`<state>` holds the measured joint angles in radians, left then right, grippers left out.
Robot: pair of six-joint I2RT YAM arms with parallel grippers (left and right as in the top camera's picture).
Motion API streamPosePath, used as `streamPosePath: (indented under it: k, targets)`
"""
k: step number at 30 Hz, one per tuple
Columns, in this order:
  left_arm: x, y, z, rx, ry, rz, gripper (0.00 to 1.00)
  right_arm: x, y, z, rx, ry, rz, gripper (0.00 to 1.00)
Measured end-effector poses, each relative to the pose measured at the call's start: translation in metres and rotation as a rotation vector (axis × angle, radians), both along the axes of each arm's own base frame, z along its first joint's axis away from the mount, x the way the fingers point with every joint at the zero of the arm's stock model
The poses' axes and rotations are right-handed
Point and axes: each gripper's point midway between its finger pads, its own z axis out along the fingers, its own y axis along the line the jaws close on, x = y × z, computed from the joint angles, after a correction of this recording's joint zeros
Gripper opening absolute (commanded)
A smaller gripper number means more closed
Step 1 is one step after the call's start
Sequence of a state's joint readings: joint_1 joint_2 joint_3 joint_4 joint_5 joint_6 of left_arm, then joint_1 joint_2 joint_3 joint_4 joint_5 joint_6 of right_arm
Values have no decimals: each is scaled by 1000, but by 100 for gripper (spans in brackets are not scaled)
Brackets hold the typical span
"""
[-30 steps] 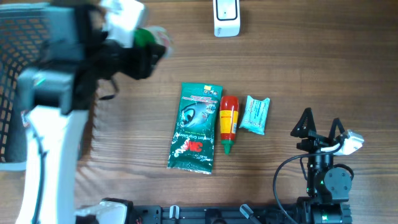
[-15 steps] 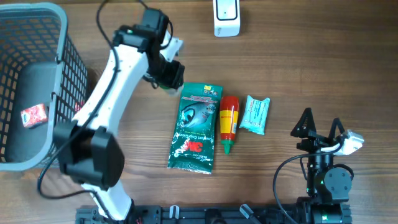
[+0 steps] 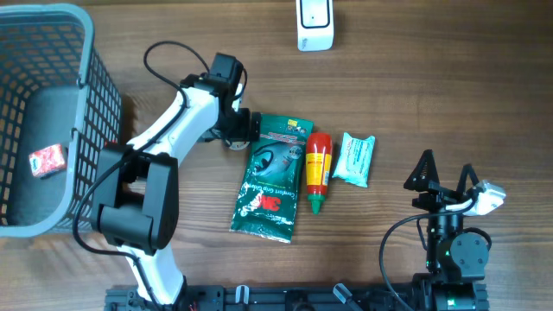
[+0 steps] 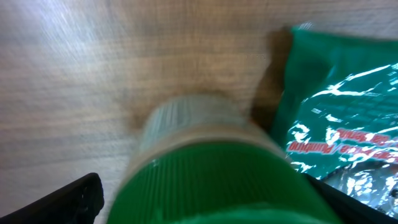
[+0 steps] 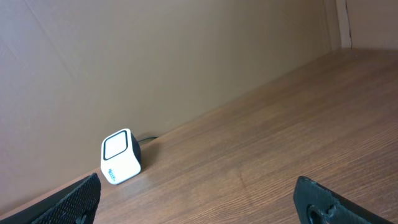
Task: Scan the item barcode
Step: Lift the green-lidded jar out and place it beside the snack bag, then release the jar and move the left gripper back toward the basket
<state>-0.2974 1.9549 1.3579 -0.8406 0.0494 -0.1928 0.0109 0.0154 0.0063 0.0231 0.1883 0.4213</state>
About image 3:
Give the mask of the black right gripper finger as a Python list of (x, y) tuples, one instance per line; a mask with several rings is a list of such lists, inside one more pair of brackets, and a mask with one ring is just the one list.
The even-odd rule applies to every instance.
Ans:
[[(467, 180), (471, 181), (471, 185), (467, 185)], [(477, 174), (475, 173), (475, 170), (473, 166), (469, 164), (465, 164), (461, 170), (460, 179), (457, 183), (457, 188), (455, 190), (458, 194), (464, 194), (470, 187), (476, 186), (480, 182)]]
[(418, 164), (404, 183), (411, 191), (435, 191), (440, 186), (432, 149), (424, 150)]

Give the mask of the light blue wipes pack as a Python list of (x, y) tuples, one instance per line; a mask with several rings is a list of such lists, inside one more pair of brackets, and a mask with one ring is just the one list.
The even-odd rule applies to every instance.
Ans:
[(340, 178), (357, 187), (367, 188), (375, 142), (375, 136), (359, 139), (345, 132), (333, 178)]

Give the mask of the red sauce bottle green cap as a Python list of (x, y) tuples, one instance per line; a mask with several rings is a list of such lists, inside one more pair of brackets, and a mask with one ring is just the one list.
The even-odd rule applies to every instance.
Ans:
[(321, 211), (326, 200), (333, 147), (332, 137), (328, 133), (312, 133), (307, 141), (306, 182), (313, 214)]

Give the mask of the green 3M gloves packet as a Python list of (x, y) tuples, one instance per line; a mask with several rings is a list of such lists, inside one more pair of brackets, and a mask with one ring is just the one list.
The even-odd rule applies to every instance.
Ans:
[(290, 243), (296, 220), (306, 144), (314, 123), (263, 114), (251, 144), (230, 230)]

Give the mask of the red white tissue pack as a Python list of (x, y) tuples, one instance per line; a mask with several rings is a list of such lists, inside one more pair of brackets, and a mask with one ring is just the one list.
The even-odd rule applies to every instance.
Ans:
[(61, 144), (50, 145), (29, 155), (31, 174), (43, 178), (67, 168), (67, 160)]

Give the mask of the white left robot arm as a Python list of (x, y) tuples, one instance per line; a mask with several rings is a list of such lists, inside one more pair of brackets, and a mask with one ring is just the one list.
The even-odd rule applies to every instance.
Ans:
[(179, 218), (178, 168), (197, 142), (231, 147), (256, 142), (261, 116), (240, 107), (247, 73), (234, 56), (216, 54), (206, 73), (177, 86), (174, 103), (126, 145), (99, 154), (91, 226), (126, 257), (137, 285), (107, 290), (107, 310), (195, 310), (198, 294), (177, 267), (170, 244)]

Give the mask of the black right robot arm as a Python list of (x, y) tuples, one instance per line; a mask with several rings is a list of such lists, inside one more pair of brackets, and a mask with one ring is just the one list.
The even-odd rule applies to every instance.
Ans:
[(410, 310), (488, 310), (485, 278), (491, 238), (478, 228), (463, 225), (461, 209), (476, 205), (485, 191), (471, 165), (461, 171), (455, 190), (440, 185), (433, 151), (423, 152), (404, 188), (419, 193), (412, 206), (426, 211), (426, 274), (413, 276), (407, 304)]

